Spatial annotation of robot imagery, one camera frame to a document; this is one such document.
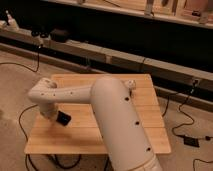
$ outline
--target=electrical cord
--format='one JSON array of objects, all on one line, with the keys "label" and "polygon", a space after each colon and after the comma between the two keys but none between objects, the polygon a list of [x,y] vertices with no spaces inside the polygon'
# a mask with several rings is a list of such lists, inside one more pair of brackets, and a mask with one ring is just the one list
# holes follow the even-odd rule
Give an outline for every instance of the electrical cord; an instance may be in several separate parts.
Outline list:
[{"label": "electrical cord", "polygon": [[173,133],[173,135],[175,135],[175,136],[177,136],[177,137],[183,137],[183,135],[177,134],[177,133],[175,132],[176,129],[178,129],[178,128],[182,127],[182,126],[193,125],[193,124],[195,123],[194,118],[182,110],[182,107],[188,102],[188,100],[189,100],[190,97],[191,97],[191,94],[189,94],[189,95],[186,97],[186,99],[184,100],[184,102],[183,102],[182,104],[179,105],[178,110],[179,110],[179,112],[181,112],[183,115],[185,115],[185,116],[187,116],[189,119],[191,119],[191,122],[182,123],[182,124],[180,124],[180,125],[175,126],[175,127],[172,128],[172,133]]},{"label": "electrical cord", "polygon": [[170,102],[171,96],[176,96],[176,95],[178,95],[178,94],[180,94],[180,93],[181,93],[181,92],[171,93],[171,94],[169,94],[169,95],[167,96],[166,107],[165,107],[165,110],[164,110],[164,112],[163,112],[163,114],[162,114],[162,117],[165,117],[165,115],[166,115],[166,113],[167,113],[167,111],[168,111],[169,102]]},{"label": "electrical cord", "polygon": [[[23,128],[23,126],[22,126],[21,118],[22,118],[22,116],[24,115],[24,113],[25,113],[26,111],[28,111],[28,110],[30,110],[30,109],[32,109],[32,108],[35,108],[35,107],[37,107],[37,105],[32,105],[32,106],[30,106],[30,107],[27,107],[26,109],[24,109],[24,110],[21,112],[21,114],[19,115],[19,118],[18,118],[18,123],[19,123],[19,126],[20,126],[20,128],[21,128],[21,130],[22,130],[24,136],[25,136],[26,142],[28,141],[28,136],[27,136],[27,133],[26,133],[26,131],[24,130],[24,128]],[[32,167],[33,167],[33,169],[34,169],[35,171],[39,171],[39,170],[37,169],[37,167],[35,166],[35,164],[33,163],[33,161],[32,161],[32,159],[31,159],[30,155],[29,155],[29,154],[26,154],[26,155],[25,155],[25,167],[26,167],[27,171],[30,171],[30,169],[29,169],[29,167],[28,167],[27,160],[29,160],[30,164],[32,165]]]},{"label": "electrical cord", "polygon": [[108,164],[109,164],[109,157],[107,156],[107,159],[104,165],[104,171],[107,171]]},{"label": "electrical cord", "polygon": [[110,1],[108,1],[108,0],[103,0],[103,1],[104,1],[104,2],[107,2],[107,3],[111,4],[111,5],[114,5],[114,6],[116,6],[116,7],[121,8],[121,6],[120,6],[120,5],[115,4],[115,3],[113,3],[113,2],[110,2]]},{"label": "electrical cord", "polygon": [[194,159],[193,160],[193,171],[195,171],[195,169],[196,169],[196,167],[195,167],[196,161],[207,163],[207,164],[213,163],[213,161],[205,161],[205,160],[201,160],[201,159]]},{"label": "electrical cord", "polygon": [[68,170],[68,169],[72,169],[72,168],[74,168],[74,167],[76,167],[79,163],[80,163],[80,161],[81,161],[81,155],[78,155],[78,158],[77,158],[77,160],[76,160],[76,162],[74,163],[74,164],[72,164],[71,166],[64,166],[64,165],[62,165],[61,163],[60,163],[60,161],[59,161],[59,159],[58,159],[58,156],[55,154],[54,155],[54,163],[57,165],[57,166],[59,166],[61,169],[64,169],[64,170]]},{"label": "electrical cord", "polygon": [[40,49],[42,48],[42,46],[39,46],[38,47],[38,53],[37,53],[37,66],[35,69],[32,69],[28,66],[25,66],[25,65],[22,65],[22,64],[19,64],[19,63],[15,63],[15,62],[2,62],[0,63],[0,65],[17,65],[17,66],[20,66],[20,67],[23,67],[23,68],[26,68],[28,69],[29,71],[33,72],[33,73],[37,73],[38,70],[39,70],[39,65],[40,65]]}]

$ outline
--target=wooden tabletop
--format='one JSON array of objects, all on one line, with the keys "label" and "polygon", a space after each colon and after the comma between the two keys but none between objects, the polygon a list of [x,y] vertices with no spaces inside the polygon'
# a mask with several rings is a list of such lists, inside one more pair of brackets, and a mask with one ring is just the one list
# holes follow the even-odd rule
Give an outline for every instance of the wooden tabletop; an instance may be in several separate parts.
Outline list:
[{"label": "wooden tabletop", "polygon": [[[92,84],[102,74],[58,74],[52,80],[58,87]],[[148,74],[116,74],[121,80],[135,80],[132,100],[155,153],[170,153],[164,121],[156,93]],[[82,104],[59,104],[59,109],[72,116],[63,127],[37,115],[25,148],[27,154],[105,154],[91,106]]]}]

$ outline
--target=plug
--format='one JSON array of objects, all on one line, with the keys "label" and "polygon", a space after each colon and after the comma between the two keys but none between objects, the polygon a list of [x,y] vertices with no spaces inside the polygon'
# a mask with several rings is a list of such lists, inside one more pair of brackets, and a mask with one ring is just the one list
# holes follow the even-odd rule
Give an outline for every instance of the plug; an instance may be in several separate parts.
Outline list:
[{"label": "plug", "polygon": [[201,78],[192,77],[192,79],[190,80],[190,85],[192,85],[193,87],[197,87],[201,83],[201,81]]}]

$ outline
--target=floor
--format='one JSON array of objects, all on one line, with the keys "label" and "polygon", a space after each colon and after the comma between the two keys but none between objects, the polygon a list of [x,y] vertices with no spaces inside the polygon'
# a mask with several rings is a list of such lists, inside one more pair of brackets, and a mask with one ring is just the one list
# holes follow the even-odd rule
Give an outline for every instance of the floor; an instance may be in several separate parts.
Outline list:
[{"label": "floor", "polygon": [[[36,62],[26,58],[3,52],[0,50],[1,62],[17,62],[29,67],[35,67]],[[50,77],[54,73],[73,73],[72,71],[57,68],[55,66],[40,64],[38,74],[32,73],[24,68],[15,65],[0,66],[0,171],[24,171],[24,147],[25,138],[18,125],[20,112],[32,105],[27,99],[28,90],[41,78]],[[162,112],[164,111],[166,100],[158,98]],[[194,158],[202,160],[213,160],[213,140],[200,141],[200,148],[185,146],[183,140],[175,137],[171,133],[171,128],[188,121],[188,119],[178,112],[179,103],[171,101],[168,113],[165,116],[165,125],[169,135],[172,153],[169,155],[158,155],[164,171],[193,171],[192,161]],[[194,119],[193,126],[184,126],[177,130],[178,133],[194,137],[213,136],[213,114],[194,107],[184,106],[184,111],[189,113]],[[25,113],[23,126],[27,133],[30,132],[37,109],[32,109]],[[76,156],[60,156],[64,164]],[[40,171],[62,170],[56,168],[45,156],[32,155],[35,165]],[[102,171],[104,168],[105,155],[83,155],[80,164],[73,170]],[[196,162],[196,171],[213,171],[213,164]]]}]

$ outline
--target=robotic arm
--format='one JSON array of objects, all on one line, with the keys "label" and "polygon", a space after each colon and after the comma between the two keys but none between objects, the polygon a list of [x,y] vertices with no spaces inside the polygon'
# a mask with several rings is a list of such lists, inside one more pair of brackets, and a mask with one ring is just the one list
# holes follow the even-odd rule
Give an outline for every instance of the robotic arm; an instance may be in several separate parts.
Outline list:
[{"label": "robotic arm", "polygon": [[41,79],[29,92],[40,113],[55,120],[55,103],[91,104],[111,163],[116,171],[162,171],[130,98],[135,82],[111,76],[82,87],[57,88]]}]

